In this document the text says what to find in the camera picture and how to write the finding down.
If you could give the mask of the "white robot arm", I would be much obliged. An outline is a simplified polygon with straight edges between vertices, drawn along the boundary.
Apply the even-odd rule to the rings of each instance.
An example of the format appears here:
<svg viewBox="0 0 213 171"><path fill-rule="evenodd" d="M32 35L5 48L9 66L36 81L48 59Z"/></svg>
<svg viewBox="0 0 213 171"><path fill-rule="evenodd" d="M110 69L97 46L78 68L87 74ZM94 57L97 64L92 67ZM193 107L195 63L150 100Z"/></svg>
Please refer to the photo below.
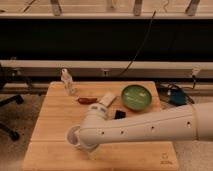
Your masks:
<svg viewBox="0 0 213 171"><path fill-rule="evenodd" d="M79 139L82 147L89 151L104 143L213 141L213 102L116 120L108 120L107 108L95 103L89 106L81 123Z"/></svg>

